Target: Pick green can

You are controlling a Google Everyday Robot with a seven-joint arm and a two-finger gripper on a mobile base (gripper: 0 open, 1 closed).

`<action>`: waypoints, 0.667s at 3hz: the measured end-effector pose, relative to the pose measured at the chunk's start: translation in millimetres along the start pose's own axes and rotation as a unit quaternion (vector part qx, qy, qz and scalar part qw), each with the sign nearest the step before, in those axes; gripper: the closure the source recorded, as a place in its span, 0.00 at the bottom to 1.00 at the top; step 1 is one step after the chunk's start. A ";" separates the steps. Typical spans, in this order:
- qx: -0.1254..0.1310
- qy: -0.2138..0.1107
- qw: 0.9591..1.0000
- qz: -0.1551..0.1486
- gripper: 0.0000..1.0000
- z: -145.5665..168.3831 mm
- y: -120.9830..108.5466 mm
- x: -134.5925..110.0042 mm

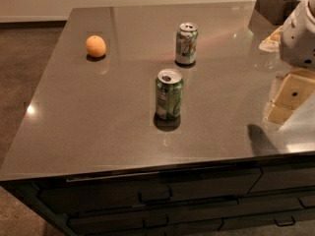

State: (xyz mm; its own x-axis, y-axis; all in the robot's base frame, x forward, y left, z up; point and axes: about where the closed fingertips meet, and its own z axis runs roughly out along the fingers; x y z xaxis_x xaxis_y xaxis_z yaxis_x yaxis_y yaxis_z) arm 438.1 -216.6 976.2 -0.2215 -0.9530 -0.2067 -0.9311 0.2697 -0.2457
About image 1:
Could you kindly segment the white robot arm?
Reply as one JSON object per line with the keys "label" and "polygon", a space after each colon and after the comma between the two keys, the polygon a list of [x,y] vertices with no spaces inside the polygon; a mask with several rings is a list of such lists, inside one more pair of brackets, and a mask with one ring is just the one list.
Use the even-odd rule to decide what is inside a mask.
{"label": "white robot arm", "polygon": [[301,0],[259,48],[279,52],[281,60],[292,67],[275,78],[264,111],[268,121],[282,125],[315,91],[315,0]]}

